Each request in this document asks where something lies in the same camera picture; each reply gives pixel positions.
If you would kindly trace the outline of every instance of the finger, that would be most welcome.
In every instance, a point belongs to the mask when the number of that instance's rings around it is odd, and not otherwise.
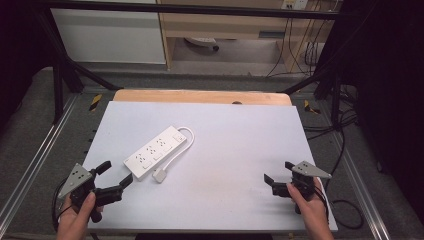
[[[91,210],[93,210],[93,207],[96,203],[96,194],[93,192],[90,192],[88,196],[85,198],[84,202],[82,203],[81,209],[78,213],[77,219],[75,219],[74,224],[78,226],[85,227],[88,222],[88,218],[90,217]]]
[[[292,199],[299,206],[300,210],[302,210],[302,208],[304,208],[307,204],[302,194],[300,194],[299,190],[295,186],[293,186],[293,184],[291,183],[287,183],[287,189]]]

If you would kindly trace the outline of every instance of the hand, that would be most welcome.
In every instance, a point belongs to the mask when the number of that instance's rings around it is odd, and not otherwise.
[[[316,177],[314,178],[314,184],[321,190],[321,184]],[[309,237],[315,240],[334,239],[327,223],[325,206],[321,199],[314,194],[309,202],[306,201],[299,190],[291,183],[287,183],[287,189],[293,201],[299,206]]]
[[[91,210],[96,203],[96,195],[90,193],[85,198],[79,212],[72,207],[72,201],[69,195],[66,197],[63,204],[65,212],[60,216],[59,228],[57,231],[57,239],[59,240],[80,240],[85,238],[87,231],[87,223],[90,217]]]

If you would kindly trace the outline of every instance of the wall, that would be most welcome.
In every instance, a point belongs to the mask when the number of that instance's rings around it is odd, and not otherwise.
[[[155,0],[113,2],[156,3]],[[67,9],[52,9],[52,12],[66,50],[75,61],[165,64],[156,13]]]

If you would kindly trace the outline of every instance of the table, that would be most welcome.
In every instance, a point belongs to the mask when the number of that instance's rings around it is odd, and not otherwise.
[[[277,99],[282,101],[274,105]],[[223,104],[234,101],[244,104]],[[314,163],[297,110],[290,105],[288,96],[275,93],[118,91],[84,162],[87,169],[112,162],[96,179],[97,187],[116,185],[128,175],[122,161],[169,125],[191,127],[196,140],[170,165],[162,184],[150,176],[135,180],[122,201],[105,207],[101,222],[89,223],[90,231],[304,231],[291,200],[272,196],[263,182],[264,173],[290,180],[284,159]],[[330,229],[337,230],[332,214]]]

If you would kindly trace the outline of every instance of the white power strip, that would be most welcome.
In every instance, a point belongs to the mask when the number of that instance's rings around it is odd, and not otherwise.
[[[182,133],[170,126],[129,158],[125,159],[124,164],[140,181],[186,141],[187,138]]]

